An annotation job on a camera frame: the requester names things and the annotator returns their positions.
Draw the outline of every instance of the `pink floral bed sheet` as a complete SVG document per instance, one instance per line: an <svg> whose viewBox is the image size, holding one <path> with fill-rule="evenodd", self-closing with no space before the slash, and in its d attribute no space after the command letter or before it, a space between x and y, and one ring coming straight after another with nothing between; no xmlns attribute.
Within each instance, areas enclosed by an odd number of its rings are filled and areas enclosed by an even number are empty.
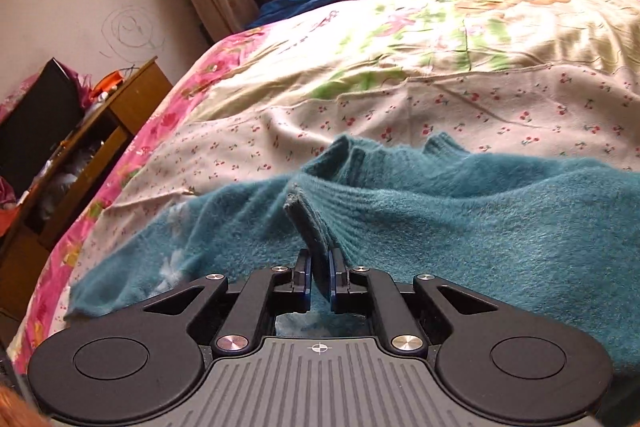
<svg viewBox="0 0 640 427"><path fill-rule="evenodd" d="M87 244L102 222L116 224L118 240L110 246L117 247L175 202L166 194L194 197L228 182L295 168L339 132L394 144L446 130L471 150L594 155L620 168L640 168L637 111L618 115L621 108L640 107L640 56L628 31L633 17L638 20L640 0L428 1L428 10L427 0L343 2L231 36L210 49L158 107L56 245L10 346L18 370L62 327L69 283L108 255L98 251L94 236ZM600 12L594 14L598 2ZM606 18L607 10L611 19L625 5L633 13L616 15L619 27L603 29L588 20ZM570 11L586 18L580 42L545 47L522 32L523 21L546 19L553 25ZM372 25L369 33L352 31L358 22L358 31ZM529 42L533 52L521 42ZM415 50L425 47L428 53L416 57ZM485 60L493 52L500 60ZM556 65L541 68L546 62ZM289 70L281 73L284 66ZM492 76L514 69L520 73L499 82ZM535 74L543 80L535 82ZM564 94L552 96L558 89ZM568 116L571 123L561 123ZM120 220L113 220L117 215Z"/></svg>

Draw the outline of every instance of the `crosshair symbol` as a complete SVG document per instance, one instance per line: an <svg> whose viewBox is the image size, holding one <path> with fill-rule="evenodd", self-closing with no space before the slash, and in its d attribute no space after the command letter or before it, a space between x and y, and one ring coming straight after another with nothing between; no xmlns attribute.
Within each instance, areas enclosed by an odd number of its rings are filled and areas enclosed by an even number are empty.
<svg viewBox="0 0 640 427"><path fill-rule="evenodd" d="M327 351L327 349L331 349L331 347L327 346L326 344L318 343L318 344L314 344L308 349L313 350L315 353L324 353L325 351Z"/></svg>

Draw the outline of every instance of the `wooden desk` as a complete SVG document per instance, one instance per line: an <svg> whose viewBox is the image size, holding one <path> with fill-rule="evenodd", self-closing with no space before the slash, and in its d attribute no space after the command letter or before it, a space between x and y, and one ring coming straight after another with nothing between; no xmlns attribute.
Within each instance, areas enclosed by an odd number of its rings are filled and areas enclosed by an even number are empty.
<svg viewBox="0 0 640 427"><path fill-rule="evenodd" d="M51 165L31 187L0 247L0 309L14 319L24 316L44 264L60 237L82 213L113 169L132 138L172 86L150 60L132 74L56 150ZM39 223L34 216L45 188L78 150L91 140L102 142L71 185L52 216Z"/></svg>

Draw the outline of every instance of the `triangular cutout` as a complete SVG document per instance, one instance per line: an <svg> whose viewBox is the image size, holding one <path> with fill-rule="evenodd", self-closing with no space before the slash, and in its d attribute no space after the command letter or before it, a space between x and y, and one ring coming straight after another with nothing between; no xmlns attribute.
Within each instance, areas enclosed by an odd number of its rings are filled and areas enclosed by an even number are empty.
<svg viewBox="0 0 640 427"><path fill-rule="evenodd" d="M159 313L161 315L180 315L202 290L204 290L203 286L187 288L176 295L154 302L145 308L145 312Z"/></svg>
<svg viewBox="0 0 640 427"><path fill-rule="evenodd" d="M476 315L478 313L495 312L498 308L488 302L482 301L451 286L438 286L438 290L447 301L463 315Z"/></svg>

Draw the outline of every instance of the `cherry print blanket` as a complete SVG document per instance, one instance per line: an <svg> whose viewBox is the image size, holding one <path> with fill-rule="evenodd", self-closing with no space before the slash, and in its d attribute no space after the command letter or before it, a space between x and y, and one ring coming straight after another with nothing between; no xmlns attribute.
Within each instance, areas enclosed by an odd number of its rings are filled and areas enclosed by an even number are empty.
<svg viewBox="0 0 640 427"><path fill-rule="evenodd" d="M342 132L640 169L640 0L352 0L231 36L175 86L52 252L10 346L158 212L291 171Z"/></svg>

